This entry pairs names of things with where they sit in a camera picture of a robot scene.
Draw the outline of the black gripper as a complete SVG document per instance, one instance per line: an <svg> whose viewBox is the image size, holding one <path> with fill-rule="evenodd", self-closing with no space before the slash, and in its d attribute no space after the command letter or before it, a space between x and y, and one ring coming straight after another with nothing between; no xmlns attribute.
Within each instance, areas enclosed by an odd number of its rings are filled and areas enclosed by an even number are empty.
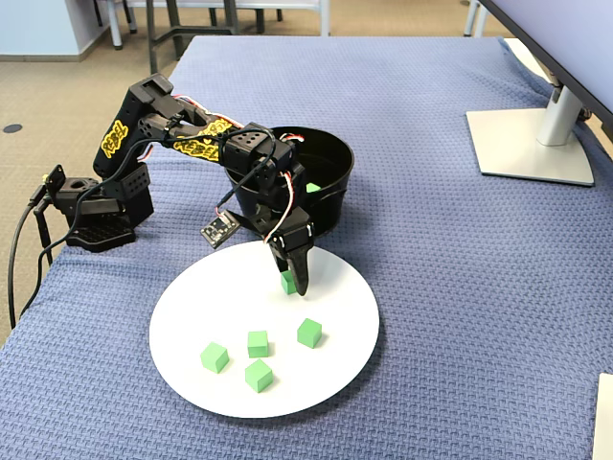
<svg viewBox="0 0 613 460"><path fill-rule="evenodd" d="M238 189L238 203L248 228L269 243L279 272L291 272L300 296L307 293L307 254L314 232L311 216L303 206L304 170L298 165L270 177L266 184L259 182L264 174L258 173Z"/></svg>

